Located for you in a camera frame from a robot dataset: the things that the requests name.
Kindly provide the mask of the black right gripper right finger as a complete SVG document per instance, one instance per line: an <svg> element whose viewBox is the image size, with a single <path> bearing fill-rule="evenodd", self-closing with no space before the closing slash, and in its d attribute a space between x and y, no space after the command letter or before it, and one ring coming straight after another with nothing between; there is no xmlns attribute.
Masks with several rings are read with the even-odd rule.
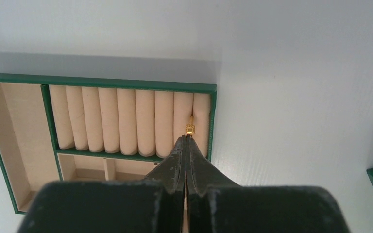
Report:
<svg viewBox="0 0 373 233"><path fill-rule="evenodd" d="M186 186L192 233L347 233L335 198L319 186L241 186L186 137Z"/></svg>

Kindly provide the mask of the green jewelry tray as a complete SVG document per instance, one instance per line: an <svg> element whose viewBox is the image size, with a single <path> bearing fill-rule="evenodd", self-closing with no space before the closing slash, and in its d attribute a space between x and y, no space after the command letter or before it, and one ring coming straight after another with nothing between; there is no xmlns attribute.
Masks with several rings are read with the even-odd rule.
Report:
<svg viewBox="0 0 373 233"><path fill-rule="evenodd" d="M0 73L0 167L16 214L52 181L140 179L190 134L211 157L217 86Z"/></svg>

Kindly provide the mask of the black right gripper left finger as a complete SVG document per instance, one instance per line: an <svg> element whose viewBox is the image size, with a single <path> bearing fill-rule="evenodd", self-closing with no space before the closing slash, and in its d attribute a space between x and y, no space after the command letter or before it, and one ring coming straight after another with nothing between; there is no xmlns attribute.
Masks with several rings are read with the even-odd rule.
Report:
<svg viewBox="0 0 373 233"><path fill-rule="evenodd" d="M186 137L144 178L59 181L36 195L20 233L180 233Z"/></svg>

